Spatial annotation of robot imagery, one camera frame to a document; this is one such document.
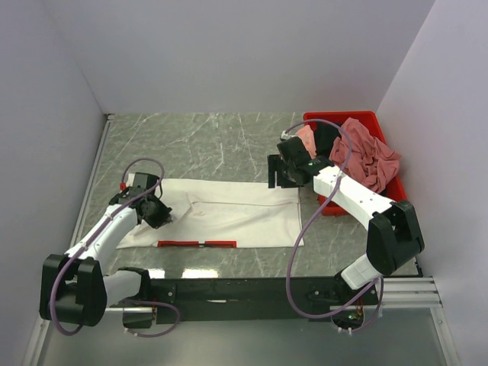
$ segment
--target red bin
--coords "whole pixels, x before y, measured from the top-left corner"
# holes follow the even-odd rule
[[[306,112],[303,115],[303,120],[321,119],[328,120],[335,124],[343,124],[348,118],[354,118],[359,120],[368,130],[369,133],[380,139],[381,142],[387,144],[384,139],[383,133],[381,132],[380,124],[376,115],[371,111],[353,111],[353,112]],[[316,129],[316,122],[309,123],[312,130]],[[387,197],[395,201],[406,200],[405,190],[403,189],[402,182],[398,175],[393,178],[393,180],[387,184]],[[323,196],[318,197],[320,204],[326,201]],[[323,209],[322,215],[324,216],[343,216],[347,215],[348,212],[337,204],[331,202]]]

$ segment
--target marble surface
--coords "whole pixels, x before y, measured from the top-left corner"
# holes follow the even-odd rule
[[[276,153],[281,131],[302,119],[301,113],[245,114],[115,114],[95,174],[82,235],[103,214],[117,192],[120,175],[134,159],[159,159],[166,178],[214,181],[268,180],[266,156]],[[159,174],[142,162],[137,170]],[[316,195],[300,189],[302,219],[318,208]],[[322,217],[304,237],[294,263],[296,276],[334,275],[366,249],[366,231],[352,217]],[[119,267],[149,268],[152,276],[166,278],[278,277],[285,276],[291,248],[272,249],[118,249],[108,274]],[[417,275],[415,262],[396,275]]]

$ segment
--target white cloth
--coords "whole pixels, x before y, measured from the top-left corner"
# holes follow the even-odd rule
[[[130,185],[133,175],[129,175]],[[118,248],[157,246],[160,240],[236,241],[237,248],[293,246],[301,230],[297,188],[266,183],[164,179],[161,201],[173,222],[152,229],[143,222]]]

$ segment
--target pink cloth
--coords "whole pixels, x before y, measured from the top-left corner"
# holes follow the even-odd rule
[[[313,131],[310,126],[307,124],[305,127],[300,128],[297,131],[297,135],[302,140],[305,149],[307,149],[312,159],[315,159],[317,157],[317,148],[315,146],[315,137],[313,136]]]
[[[402,156],[377,137],[372,137],[368,129],[354,118],[348,118],[342,128],[352,141],[352,154],[345,173],[372,191],[382,192],[397,175]],[[340,166],[347,153],[348,141],[341,134],[335,139],[329,158]]]

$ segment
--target white backdrop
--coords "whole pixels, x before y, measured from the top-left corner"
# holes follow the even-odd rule
[[[488,3],[437,0],[378,110],[463,365],[488,360]]]
[[[0,364],[21,364],[44,259],[63,253],[103,115],[38,0],[0,5]]]
[[[434,0],[44,0],[105,112],[376,110]]]

